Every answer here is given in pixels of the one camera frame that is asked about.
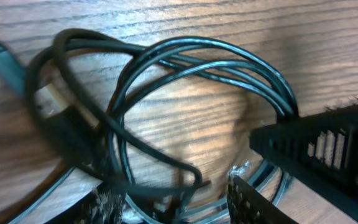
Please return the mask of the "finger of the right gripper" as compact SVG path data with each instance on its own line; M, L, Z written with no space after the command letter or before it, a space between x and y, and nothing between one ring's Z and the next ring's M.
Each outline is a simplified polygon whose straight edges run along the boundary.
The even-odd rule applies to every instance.
M249 144L358 222L358 105L255 129Z

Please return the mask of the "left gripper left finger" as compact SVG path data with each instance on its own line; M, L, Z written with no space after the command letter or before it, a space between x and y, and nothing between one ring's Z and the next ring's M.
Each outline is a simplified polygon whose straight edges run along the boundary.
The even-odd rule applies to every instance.
M124 199L107 184L100 184L46 224L121 224Z

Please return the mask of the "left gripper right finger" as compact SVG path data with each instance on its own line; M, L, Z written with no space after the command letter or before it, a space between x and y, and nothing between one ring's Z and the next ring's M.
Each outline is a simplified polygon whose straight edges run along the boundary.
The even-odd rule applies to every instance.
M231 224L297 224L238 176L228 178L226 197Z

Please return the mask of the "black cable bundle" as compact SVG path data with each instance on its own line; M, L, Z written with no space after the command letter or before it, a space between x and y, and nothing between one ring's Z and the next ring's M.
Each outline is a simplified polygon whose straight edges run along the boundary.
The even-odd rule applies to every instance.
M125 197L122 222L127 208L141 223L221 220L225 177L240 158L252 101L278 121L298 116L276 68L207 37L146 47L65 29L29 62L20 88L34 124L62 158L25 209L78 169Z

